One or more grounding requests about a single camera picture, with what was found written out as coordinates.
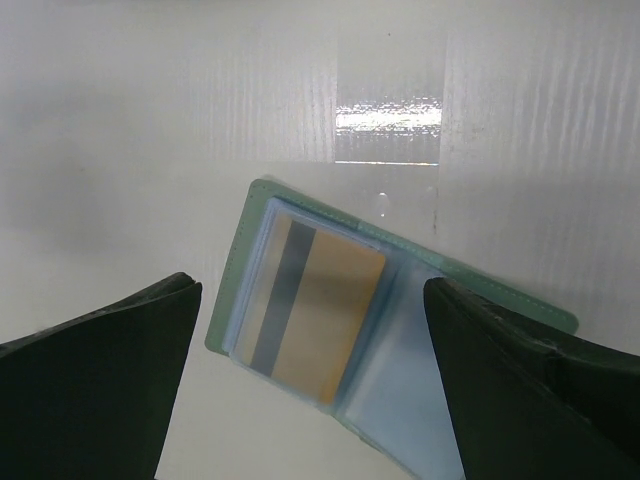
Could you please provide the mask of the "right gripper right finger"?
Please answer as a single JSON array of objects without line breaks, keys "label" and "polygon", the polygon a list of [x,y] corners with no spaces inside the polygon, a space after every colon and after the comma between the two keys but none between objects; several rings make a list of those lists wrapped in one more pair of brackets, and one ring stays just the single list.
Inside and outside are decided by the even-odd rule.
[{"label": "right gripper right finger", "polygon": [[445,279],[423,289],[469,479],[635,479],[639,359]]}]

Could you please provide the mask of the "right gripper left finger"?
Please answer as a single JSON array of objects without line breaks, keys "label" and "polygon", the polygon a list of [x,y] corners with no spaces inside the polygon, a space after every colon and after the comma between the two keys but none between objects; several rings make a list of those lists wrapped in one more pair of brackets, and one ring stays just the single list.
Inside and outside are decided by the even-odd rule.
[{"label": "right gripper left finger", "polygon": [[3,343],[2,478],[154,478],[201,297],[179,272]]}]

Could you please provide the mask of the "green leather card holder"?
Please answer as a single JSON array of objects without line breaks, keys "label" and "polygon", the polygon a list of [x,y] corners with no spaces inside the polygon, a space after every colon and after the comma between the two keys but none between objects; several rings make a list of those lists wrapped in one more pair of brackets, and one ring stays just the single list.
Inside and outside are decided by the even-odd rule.
[{"label": "green leather card holder", "polygon": [[[334,402],[321,405],[240,363],[234,347],[271,225],[279,214],[338,233],[386,257]],[[418,479],[460,479],[455,440],[426,319],[423,288],[457,280],[493,303],[572,334],[577,318],[462,263],[382,230],[278,182],[248,190],[218,290],[206,347],[317,409]]]}]

